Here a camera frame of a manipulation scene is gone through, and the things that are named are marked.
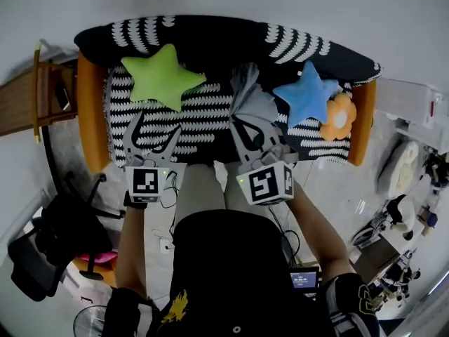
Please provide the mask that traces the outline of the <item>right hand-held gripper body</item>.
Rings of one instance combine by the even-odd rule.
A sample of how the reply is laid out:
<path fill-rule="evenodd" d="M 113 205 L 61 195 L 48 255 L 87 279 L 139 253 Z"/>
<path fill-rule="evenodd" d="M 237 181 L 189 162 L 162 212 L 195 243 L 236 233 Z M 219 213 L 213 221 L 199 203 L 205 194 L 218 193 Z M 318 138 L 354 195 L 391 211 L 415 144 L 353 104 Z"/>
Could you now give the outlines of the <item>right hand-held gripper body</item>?
<path fill-rule="evenodd" d="M 241 162 L 236 181 L 250 205 L 270 205 L 293 198 L 293 167 L 298 153 L 284 145 L 258 152 Z"/>

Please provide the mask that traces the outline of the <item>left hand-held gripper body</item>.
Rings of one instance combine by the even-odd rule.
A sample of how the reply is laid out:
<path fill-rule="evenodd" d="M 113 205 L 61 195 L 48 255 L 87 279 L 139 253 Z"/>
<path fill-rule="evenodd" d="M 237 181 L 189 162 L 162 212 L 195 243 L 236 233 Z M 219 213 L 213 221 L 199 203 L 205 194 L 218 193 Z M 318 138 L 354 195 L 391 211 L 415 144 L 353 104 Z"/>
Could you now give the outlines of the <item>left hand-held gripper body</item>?
<path fill-rule="evenodd" d="M 168 177 L 168 162 L 154 154 L 130 154 L 125 165 L 129 198 L 133 203 L 154 203 L 161 199 Z"/>

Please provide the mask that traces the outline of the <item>person's left hand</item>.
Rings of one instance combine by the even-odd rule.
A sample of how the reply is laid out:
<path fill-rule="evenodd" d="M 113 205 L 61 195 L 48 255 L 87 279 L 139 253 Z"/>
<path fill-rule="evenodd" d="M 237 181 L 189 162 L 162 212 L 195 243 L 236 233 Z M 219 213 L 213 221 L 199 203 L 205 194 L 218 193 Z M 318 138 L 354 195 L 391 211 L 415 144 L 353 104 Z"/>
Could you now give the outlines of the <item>person's left hand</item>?
<path fill-rule="evenodd" d="M 125 193 L 123 205 L 138 210 L 145 210 L 147 208 L 147 202 L 133 201 L 129 195 L 129 191 L 126 191 Z"/>

